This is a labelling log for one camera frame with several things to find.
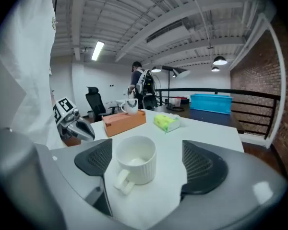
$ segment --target dark wooden table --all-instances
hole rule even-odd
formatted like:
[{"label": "dark wooden table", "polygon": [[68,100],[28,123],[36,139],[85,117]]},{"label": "dark wooden table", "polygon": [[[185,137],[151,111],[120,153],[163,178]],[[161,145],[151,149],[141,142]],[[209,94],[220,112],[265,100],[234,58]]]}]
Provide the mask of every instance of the dark wooden table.
[{"label": "dark wooden table", "polygon": [[176,112],[176,111],[169,110],[167,109],[166,105],[159,106],[155,108],[154,111],[172,113],[172,114],[177,114],[181,117],[203,121],[203,122],[207,122],[211,124],[234,127],[237,129],[239,134],[244,134],[244,129],[242,125],[235,118],[233,113],[230,115],[221,114],[221,113],[212,113],[212,112],[206,112],[206,111],[192,110],[190,109],[189,105],[180,105],[180,106],[184,108],[183,112]]}]

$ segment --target brown cardboard box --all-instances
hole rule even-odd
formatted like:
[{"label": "brown cardboard box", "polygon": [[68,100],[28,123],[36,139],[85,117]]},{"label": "brown cardboard box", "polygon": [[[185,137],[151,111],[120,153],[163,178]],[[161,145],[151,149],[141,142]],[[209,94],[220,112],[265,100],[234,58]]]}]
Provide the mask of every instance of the brown cardboard box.
[{"label": "brown cardboard box", "polygon": [[145,124],[146,115],[144,111],[139,110],[138,114],[136,115],[117,113],[102,117],[102,121],[108,137],[111,137],[139,125]]}]

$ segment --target blue plastic container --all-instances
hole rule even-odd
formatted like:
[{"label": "blue plastic container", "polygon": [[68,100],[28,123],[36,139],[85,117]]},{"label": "blue plastic container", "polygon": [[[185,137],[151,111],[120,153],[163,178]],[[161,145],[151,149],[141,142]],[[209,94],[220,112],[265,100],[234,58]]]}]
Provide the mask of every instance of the blue plastic container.
[{"label": "blue plastic container", "polygon": [[232,97],[218,94],[192,94],[190,109],[230,114]]}]

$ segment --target white shirt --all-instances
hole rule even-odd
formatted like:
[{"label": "white shirt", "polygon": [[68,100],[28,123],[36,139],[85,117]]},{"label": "white shirt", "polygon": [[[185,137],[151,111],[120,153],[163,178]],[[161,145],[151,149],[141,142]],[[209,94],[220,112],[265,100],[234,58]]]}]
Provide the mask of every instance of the white shirt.
[{"label": "white shirt", "polygon": [[[64,147],[54,120],[49,86],[54,39],[52,0],[19,0],[0,28],[0,68],[6,68],[26,94],[10,128],[49,149]],[[9,83],[5,85],[0,95],[13,94]]]}]

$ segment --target black metal railing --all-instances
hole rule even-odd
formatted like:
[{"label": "black metal railing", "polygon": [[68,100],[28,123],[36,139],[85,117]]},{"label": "black metal railing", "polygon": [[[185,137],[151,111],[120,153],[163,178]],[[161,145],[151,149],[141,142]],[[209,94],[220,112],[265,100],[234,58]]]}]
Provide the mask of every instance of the black metal railing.
[{"label": "black metal railing", "polygon": [[241,113],[241,114],[248,114],[248,115],[255,115],[255,116],[269,118],[269,124],[262,124],[262,123],[257,123],[257,122],[239,120],[239,122],[241,122],[241,123],[267,127],[266,132],[259,132],[259,131],[247,130],[247,129],[244,130],[245,132],[259,134],[259,135],[264,135],[265,139],[268,137],[268,135],[270,133],[270,130],[271,130],[271,127],[272,127],[272,124],[273,124],[273,119],[274,119],[274,116],[275,116],[276,104],[277,104],[277,101],[280,100],[280,96],[279,95],[267,94],[267,93],[255,92],[255,91],[232,90],[232,89],[210,89],[210,88],[175,88],[175,89],[160,89],[159,90],[159,104],[160,104],[160,106],[162,104],[166,104],[167,103],[167,102],[163,102],[162,101],[162,92],[165,92],[165,91],[166,92],[168,92],[168,91],[170,91],[170,92],[175,92],[175,91],[214,92],[215,94],[218,94],[218,93],[231,93],[231,94],[250,95],[250,96],[256,96],[256,97],[272,99],[273,100],[273,105],[272,106],[261,105],[261,104],[253,104],[253,103],[247,103],[247,102],[237,102],[237,101],[233,101],[232,102],[232,103],[236,103],[236,104],[251,105],[251,106],[258,106],[258,107],[265,107],[265,108],[272,109],[271,115],[264,115],[264,114],[258,114],[258,113],[231,110],[234,113]]}]

